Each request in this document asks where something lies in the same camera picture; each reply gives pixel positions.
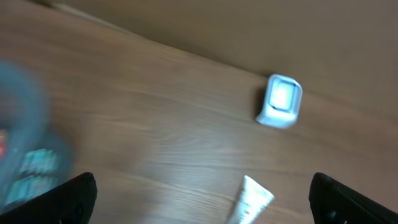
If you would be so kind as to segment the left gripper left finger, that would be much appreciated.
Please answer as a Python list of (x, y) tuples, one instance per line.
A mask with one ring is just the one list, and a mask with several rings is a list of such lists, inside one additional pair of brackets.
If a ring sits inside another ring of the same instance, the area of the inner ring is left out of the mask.
[(1, 215), (1, 223), (88, 224), (98, 189), (91, 172), (84, 172), (58, 187)]

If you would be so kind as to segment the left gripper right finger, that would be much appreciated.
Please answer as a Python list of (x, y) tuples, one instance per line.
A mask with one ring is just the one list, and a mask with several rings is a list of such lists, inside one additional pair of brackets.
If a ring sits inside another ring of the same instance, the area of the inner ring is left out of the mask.
[(397, 224), (397, 213), (330, 176), (314, 174), (308, 196), (315, 224)]

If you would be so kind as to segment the teal wet wipes pack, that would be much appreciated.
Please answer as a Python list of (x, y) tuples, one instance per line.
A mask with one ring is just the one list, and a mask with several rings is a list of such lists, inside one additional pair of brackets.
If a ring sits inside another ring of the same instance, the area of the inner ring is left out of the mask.
[(50, 149), (28, 152), (19, 169), (20, 176), (11, 185), (5, 206), (26, 202), (53, 189), (58, 183), (59, 156)]

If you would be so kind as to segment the white cream tube gold cap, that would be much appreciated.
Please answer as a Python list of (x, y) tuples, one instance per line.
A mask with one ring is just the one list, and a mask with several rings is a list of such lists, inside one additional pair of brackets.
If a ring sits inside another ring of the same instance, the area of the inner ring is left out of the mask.
[(225, 223), (252, 224), (274, 199), (275, 197), (270, 191), (245, 175)]

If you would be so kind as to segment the grey plastic basket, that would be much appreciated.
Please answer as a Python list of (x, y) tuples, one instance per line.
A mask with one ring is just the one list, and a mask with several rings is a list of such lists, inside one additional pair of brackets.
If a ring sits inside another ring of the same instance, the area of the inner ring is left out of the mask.
[(11, 111), (7, 119), (1, 119), (1, 213), (6, 213), (27, 202), (5, 206), (28, 152), (46, 148), (58, 154), (57, 187), (69, 179), (72, 149), (50, 128), (49, 101), (27, 70), (1, 62), (1, 101)]

